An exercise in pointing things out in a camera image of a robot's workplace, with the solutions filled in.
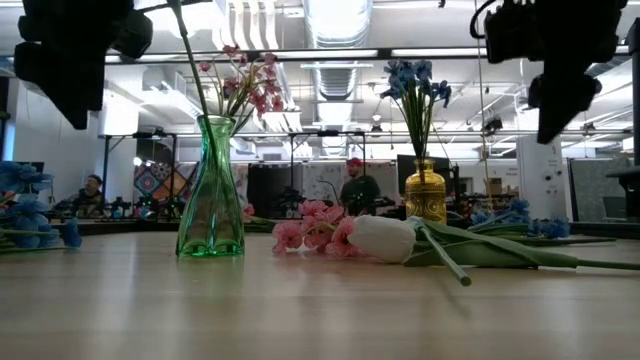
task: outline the green glass vase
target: green glass vase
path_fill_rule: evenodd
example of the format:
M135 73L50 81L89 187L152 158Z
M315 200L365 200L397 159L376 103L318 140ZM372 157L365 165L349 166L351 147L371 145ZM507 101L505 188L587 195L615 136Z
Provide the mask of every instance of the green glass vase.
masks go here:
M180 221L176 255L241 255L244 253L243 215L229 158L233 122L221 116L208 119L201 116L197 121L202 130L201 159Z

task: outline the red cap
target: red cap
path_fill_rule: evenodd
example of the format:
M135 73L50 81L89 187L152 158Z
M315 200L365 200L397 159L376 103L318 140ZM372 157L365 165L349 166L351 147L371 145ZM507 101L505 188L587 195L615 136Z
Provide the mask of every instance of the red cap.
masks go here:
M353 158L351 160L347 160L347 165L362 166L364 163L358 158Z

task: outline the desk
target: desk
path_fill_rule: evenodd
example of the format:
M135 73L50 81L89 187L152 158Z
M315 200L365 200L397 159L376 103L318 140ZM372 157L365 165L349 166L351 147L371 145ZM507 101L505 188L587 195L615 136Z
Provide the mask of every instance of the desk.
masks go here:
M640 359L640 275L446 269L375 260L180 259L174 233L85 238L0 258L4 360ZM556 251L639 261L640 242Z

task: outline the yellow vase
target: yellow vase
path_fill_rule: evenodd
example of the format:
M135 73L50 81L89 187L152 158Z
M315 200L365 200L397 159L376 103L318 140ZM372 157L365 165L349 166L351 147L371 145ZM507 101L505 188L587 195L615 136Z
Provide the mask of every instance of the yellow vase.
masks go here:
M407 217L447 223L446 186L444 178L433 172L433 160L416 160L416 173L407 178L405 204Z

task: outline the person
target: person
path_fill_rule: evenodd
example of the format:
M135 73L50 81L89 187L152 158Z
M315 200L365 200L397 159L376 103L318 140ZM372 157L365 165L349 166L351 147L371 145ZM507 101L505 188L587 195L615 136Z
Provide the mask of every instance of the person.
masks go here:
M364 174L364 163L358 158L347 160L347 171L351 180L342 186L340 202L349 215L375 215L374 200L380 196L378 183L373 177Z
M97 217L102 214L102 179L98 175L89 175L84 188L78 191L73 200L78 217Z

